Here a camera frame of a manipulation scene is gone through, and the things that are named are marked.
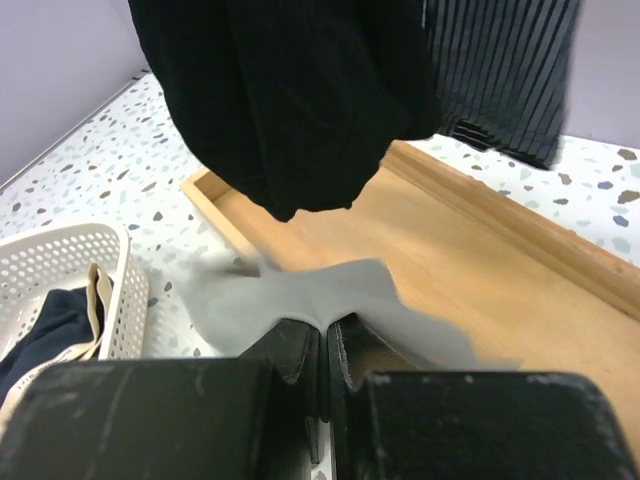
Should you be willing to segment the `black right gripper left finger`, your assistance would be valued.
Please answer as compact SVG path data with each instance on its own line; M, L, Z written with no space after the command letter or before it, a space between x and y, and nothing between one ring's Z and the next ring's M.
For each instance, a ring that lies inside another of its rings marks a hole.
M306 479L319 459L319 332L283 320L236 358L42 373L1 442L5 479Z

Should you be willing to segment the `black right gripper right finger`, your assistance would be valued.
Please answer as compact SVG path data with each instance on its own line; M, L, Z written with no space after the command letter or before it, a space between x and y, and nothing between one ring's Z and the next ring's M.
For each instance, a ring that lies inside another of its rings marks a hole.
M356 315L327 333L337 479L635 479L608 399L568 372L417 370Z

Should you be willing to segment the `grey underwear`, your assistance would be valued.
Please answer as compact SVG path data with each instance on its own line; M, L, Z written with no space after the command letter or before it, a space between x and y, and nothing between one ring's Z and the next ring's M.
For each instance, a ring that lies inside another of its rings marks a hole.
M422 366L513 370L516 359L481 358L470 336L452 323L407 307L390 271L365 259L305 271L284 271L264 257L197 261L175 282L196 332L227 356L238 356L283 319L326 335L357 315L383 342Z

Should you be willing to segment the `navy underwear with beige band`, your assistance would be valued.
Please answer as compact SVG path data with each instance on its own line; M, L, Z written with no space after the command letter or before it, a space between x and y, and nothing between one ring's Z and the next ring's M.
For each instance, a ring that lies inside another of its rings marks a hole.
M50 291L32 327L1 360L1 430L36 377L51 366L95 358L105 333L113 282L92 264L86 284Z

